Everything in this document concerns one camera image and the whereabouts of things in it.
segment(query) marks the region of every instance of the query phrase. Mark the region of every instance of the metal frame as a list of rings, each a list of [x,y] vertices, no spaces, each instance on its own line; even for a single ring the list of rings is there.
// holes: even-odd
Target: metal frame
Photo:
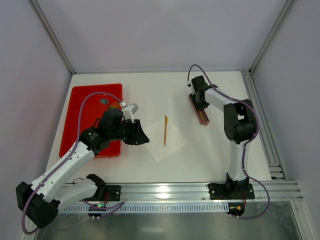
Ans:
[[[37,0],[28,0],[30,5],[32,6],[36,16],[39,18],[40,22],[42,23],[45,31],[47,32],[49,38],[51,39],[56,51],[59,53],[62,61],[64,62],[65,66],[69,69],[71,75],[75,74],[75,70],[72,67],[70,61],[68,60],[65,51],[63,50],[61,44],[59,43],[54,31],[52,30],[44,12],[42,11],[39,3]]]
[[[267,37],[265,38],[261,49],[259,50],[257,56],[255,57],[253,64],[250,68],[250,73],[253,73],[258,64],[260,63],[263,56],[266,54],[267,50],[269,49],[270,45],[272,44],[273,40],[275,39],[277,33],[279,32],[280,28],[282,27],[283,23],[285,22],[288,14],[290,13],[291,9],[295,5],[296,0],[287,0],[283,5],[279,15],[277,16],[270,32],[268,33]]]
[[[61,56],[61,59],[69,69],[70,73],[76,74],[70,61],[68,60],[65,51],[59,43],[54,31],[52,30],[45,14],[43,13],[38,0],[28,0],[30,5],[34,9],[37,17],[42,23],[48,36],[50,37],[53,45],[57,52]],[[263,110],[255,81],[254,75],[257,66],[261,62],[261,59],[268,51],[270,45],[275,39],[289,12],[293,8],[296,0],[287,0],[283,5],[279,15],[277,16],[270,32],[268,33],[263,45],[258,52],[254,62],[250,69],[241,71],[242,78],[248,93],[249,98],[252,100],[253,107],[258,111],[259,120],[261,122],[260,138],[264,149],[267,163],[269,166],[272,181],[263,181],[262,183],[266,186],[270,193],[272,201],[290,201],[299,230],[303,239],[317,239],[312,234],[310,222],[308,222],[309,214],[306,210],[306,204],[303,202],[303,196],[300,192],[299,186],[295,181],[287,181],[285,176],[285,169],[281,163],[281,157],[273,137],[271,127],[268,124],[266,114]],[[170,72],[177,72],[179,69],[172,70]],[[140,213],[146,213],[144,208],[141,208],[146,204],[154,204],[155,206],[163,206],[164,204],[170,206],[178,206],[181,204],[187,204],[190,209],[197,208],[201,205],[204,208],[208,206],[214,206],[215,204],[228,204],[231,202],[238,202],[236,200],[223,200],[214,202],[210,200],[209,189],[207,187],[208,182],[198,183],[123,183],[121,185],[121,200],[126,201],[130,206],[136,208],[126,208],[124,213],[139,211]],[[266,202],[267,196],[263,188],[256,182],[252,183],[253,189],[256,195],[256,199],[247,200],[248,202]],[[72,213],[81,213],[77,208],[72,209]],[[33,228],[34,224],[31,221],[26,221],[27,226]],[[33,239],[33,235],[24,235],[22,239]]]
[[[242,71],[243,82],[249,98],[252,101],[254,109],[258,112],[260,121],[260,138],[264,149],[265,156],[269,164],[280,164],[280,155],[277,150],[274,137],[268,124],[266,113],[263,109],[256,84],[252,75],[248,71]]]

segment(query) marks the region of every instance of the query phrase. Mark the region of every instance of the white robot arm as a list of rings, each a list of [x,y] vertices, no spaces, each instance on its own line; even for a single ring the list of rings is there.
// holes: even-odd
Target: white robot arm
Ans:
[[[88,198],[103,201],[111,188],[95,174],[89,174],[85,180],[70,187],[62,188],[62,186],[83,165],[107,148],[111,141],[122,140],[128,145],[149,142],[140,120],[133,117],[137,110],[136,104],[129,104],[123,110],[109,108],[105,111],[97,127],[87,128],[80,134],[75,149],[76,143],[46,173],[31,184],[21,182],[16,187],[19,209],[23,211],[27,205],[26,215],[38,228],[44,228],[55,219],[59,210],[72,203]]]
[[[254,198],[252,186],[249,184],[249,178],[243,171],[248,163],[248,153],[250,140],[256,132],[257,122],[252,111],[247,106],[227,97],[218,86],[213,89],[206,84],[203,76],[197,76],[187,82],[191,87],[192,93],[189,99],[198,116],[201,125],[207,125],[210,121],[205,113],[205,108],[214,105],[223,112],[224,115],[224,133],[230,140],[230,166],[226,174],[224,186],[221,184],[210,184],[210,198],[218,199],[241,199],[242,194],[248,191],[247,199]],[[252,107],[249,99],[242,100]]]

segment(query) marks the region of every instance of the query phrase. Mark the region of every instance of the black bracket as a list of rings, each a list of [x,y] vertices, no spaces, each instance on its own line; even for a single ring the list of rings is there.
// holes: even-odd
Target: black bracket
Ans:
[[[211,200],[242,200],[243,195],[231,197],[227,191],[227,187],[224,183],[210,183],[208,184],[209,194]],[[252,184],[248,184],[247,188],[243,190],[245,199],[255,199],[255,192]]]
[[[243,202],[231,202],[228,203],[229,211],[228,214],[241,216],[246,210],[246,205]]]
[[[107,185],[100,177],[95,174],[89,174],[87,179],[92,180],[95,185],[98,187],[95,194],[86,198],[86,201],[111,201],[117,202],[120,201],[121,196],[121,186],[120,185]]]
[[[106,185],[106,192],[108,193],[108,201],[120,201],[121,186],[120,185]]]

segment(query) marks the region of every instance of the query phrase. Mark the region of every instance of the red cutting board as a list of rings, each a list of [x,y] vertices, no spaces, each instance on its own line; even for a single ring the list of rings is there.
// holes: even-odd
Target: red cutting board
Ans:
[[[77,138],[78,115],[82,101],[94,92],[106,92],[113,94],[122,100],[122,84],[104,84],[92,86],[75,86],[72,88],[68,111],[66,113],[62,141],[60,146],[60,158],[66,154]],[[110,107],[121,108],[117,100],[105,94],[91,96],[84,104],[80,134],[83,130],[95,124],[96,119],[100,119],[103,113]],[[106,149],[102,150],[96,158],[118,157],[121,151],[121,141],[112,141]]]

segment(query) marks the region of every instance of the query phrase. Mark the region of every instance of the purple cable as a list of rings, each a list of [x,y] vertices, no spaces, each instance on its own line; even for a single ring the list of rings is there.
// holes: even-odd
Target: purple cable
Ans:
[[[22,211],[22,218],[21,218],[21,227],[22,227],[22,231],[27,234],[27,235],[31,235],[34,234],[37,230],[38,227],[36,227],[33,231],[28,231],[26,229],[26,223],[25,223],[25,218],[26,218],[26,213],[27,213],[27,209],[29,207],[29,204],[32,200],[32,198],[36,195],[37,191],[45,184],[45,182],[48,180],[48,178],[50,178],[52,176],[52,174],[54,174],[63,164],[65,164],[66,161],[68,161],[68,159],[72,156],[72,154],[75,152],[78,143],[79,143],[79,137],[80,137],[80,123],[81,123],[81,115],[82,115],[82,110],[84,108],[84,105],[86,103],[86,101],[88,100],[88,98],[97,95],[97,94],[104,94],[104,95],[108,95],[110,97],[113,97],[114,99],[116,99],[119,103],[122,102],[121,99],[119,99],[118,97],[114,96],[113,94],[110,94],[108,92],[103,92],[103,91],[96,91],[93,92],[91,94],[89,94],[88,96],[85,97],[85,99],[82,101],[81,106],[80,106],[80,110],[79,110],[79,115],[78,115],[78,122],[77,122],[77,132],[76,132],[76,140],[74,143],[74,146],[71,150],[71,152],[69,153],[69,155],[58,165],[56,166],[40,183],[39,185],[35,188],[35,190],[32,192],[32,194],[30,195],[30,197],[28,198],[28,200],[25,203],[25,206],[23,208]]]
[[[93,209],[97,209],[97,210],[110,210],[110,209],[117,208],[118,206],[120,206],[120,207],[121,207],[123,204],[125,204],[125,202],[124,202],[124,201],[122,201],[122,202],[119,202],[119,203],[118,203],[118,204],[116,204],[116,205],[109,206],[109,207],[97,207],[97,206],[95,206],[95,205],[91,204],[90,202],[87,202],[86,200],[81,200],[80,202],[83,202],[83,203],[85,203],[85,204],[89,205],[91,208],[93,208]]]
[[[246,102],[241,101],[241,100],[238,100],[238,99],[236,99],[236,98],[232,98],[232,97],[224,94],[223,92],[219,91],[219,90],[211,83],[211,81],[210,81],[208,75],[206,74],[205,70],[203,70],[203,68],[200,67],[198,64],[192,64],[192,65],[191,65],[191,67],[190,67],[190,69],[189,69],[189,72],[188,72],[188,78],[187,78],[187,81],[188,81],[188,82],[189,82],[190,72],[191,72],[191,69],[192,69],[193,67],[198,67],[198,68],[201,70],[201,72],[203,73],[203,75],[205,76],[205,78],[208,80],[208,82],[209,82],[210,86],[212,87],[212,89],[215,90],[218,94],[220,94],[221,96],[223,96],[223,97],[225,97],[225,98],[230,99],[231,101],[235,101],[235,102],[238,102],[238,103],[240,103],[240,104],[245,105],[248,109],[250,109],[250,111],[251,111],[251,112],[253,113],[253,115],[254,115],[254,118],[255,118],[255,120],[256,120],[256,131],[255,131],[253,137],[243,144],[243,153],[242,153],[241,165],[242,165],[242,170],[243,170],[244,174],[245,174],[249,179],[255,181],[256,183],[260,184],[261,187],[263,187],[263,189],[265,190],[266,196],[267,196],[267,198],[268,198],[268,203],[267,203],[267,206],[265,207],[264,211],[263,211],[262,213],[256,215],[256,216],[235,216],[235,215],[232,215],[232,216],[233,216],[234,218],[244,219],[244,220],[257,219],[257,218],[261,217],[262,215],[264,215],[264,214],[268,211],[268,209],[270,208],[270,195],[269,195],[269,192],[268,192],[267,188],[265,187],[265,185],[263,185],[262,182],[260,182],[259,180],[257,180],[257,179],[255,179],[255,178],[249,176],[248,173],[247,173],[247,171],[245,170],[246,146],[248,145],[248,143],[252,142],[252,141],[258,136],[258,133],[259,133],[259,130],[260,130],[260,124],[259,124],[258,116],[257,116],[255,110],[254,110],[249,104],[247,104]]]
[[[118,203],[118,204],[116,204],[116,205],[114,205],[114,206],[102,208],[102,207],[96,207],[96,206],[92,205],[91,203],[89,203],[89,202],[87,202],[87,201],[85,201],[85,200],[82,200],[82,201],[80,201],[80,202],[83,202],[83,203],[85,203],[85,204],[88,204],[90,207],[92,207],[92,208],[97,208],[97,209],[99,209],[99,210],[110,210],[110,209],[115,208],[113,211],[108,212],[108,213],[104,214],[103,216],[101,216],[100,219],[104,219],[104,218],[106,218],[106,217],[111,216],[112,214],[114,214],[116,211],[118,211],[118,210],[125,204],[125,202],[122,201],[122,202],[120,202],[120,203]],[[88,221],[88,220],[91,220],[91,219],[92,219],[92,218],[87,218],[87,219],[84,219],[84,220],[82,220],[82,221],[80,221],[80,222],[77,222],[77,223],[76,223],[75,225],[73,225],[73,226],[70,226],[70,227],[67,227],[67,228],[54,228],[54,230],[56,230],[56,231],[69,231],[69,230],[74,229],[74,228],[76,228],[77,226],[79,226],[80,224],[83,224],[84,222],[86,222],[86,221]]]

